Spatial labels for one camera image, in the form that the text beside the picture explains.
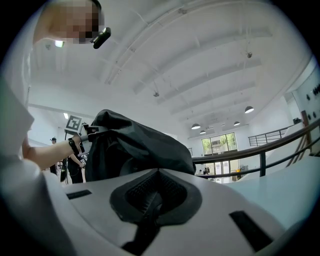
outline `hand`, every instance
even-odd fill
[[[72,140],[74,141],[74,144],[76,146],[76,149],[81,152],[81,149],[80,149],[80,143],[81,143],[81,138],[79,137],[79,135],[75,135],[72,137]]]

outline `wall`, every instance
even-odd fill
[[[289,108],[292,119],[295,119],[295,118],[301,119],[302,118],[301,112],[298,108],[298,104],[297,104],[295,98],[294,97],[290,98],[287,101],[287,104],[288,104],[288,108]]]
[[[309,124],[312,124],[314,121],[318,120],[320,117],[320,93],[317,95],[313,94],[313,89],[315,86],[320,84],[320,68],[316,65],[315,69],[311,75],[301,84],[301,86],[293,92],[294,97],[297,97],[299,101],[299,107],[301,111],[305,111],[307,115],[310,115],[311,120]],[[311,140],[314,141],[320,136],[320,130],[318,128],[311,131]],[[320,150],[320,141],[317,142],[312,147],[312,152],[318,152]]]
[[[51,145],[50,139],[58,136],[58,126],[52,122],[47,111],[35,107],[29,107],[28,111],[34,118],[28,131],[29,144],[37,147]]]
[[[282,96],[273,100],[249,123],[250,136],[272,132],[293,125],[290,110]]]

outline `black bag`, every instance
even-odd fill
[[[111,110],[100,111],[92,126],[108,131],[92,142],[85,167],[87,182],[152,168],[195,174],[189,150],[160,131]]]

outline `black wristband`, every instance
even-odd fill
[[[75,156],[77,157],[79,155],[79,150],[77,149],[74,140],[72,138],[68,138],[68,141],[69,141],[69,145],[72,148]]]

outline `black strap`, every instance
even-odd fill
[[[229,215],[256,252],[271,244],[272,239],[243,210]]]
[[[68,138],[68,141],[69,141],[69,145],[72,148],[75,156],[77,157],[79,155],[79,150],[77,149],[74,140],[72,138]]]

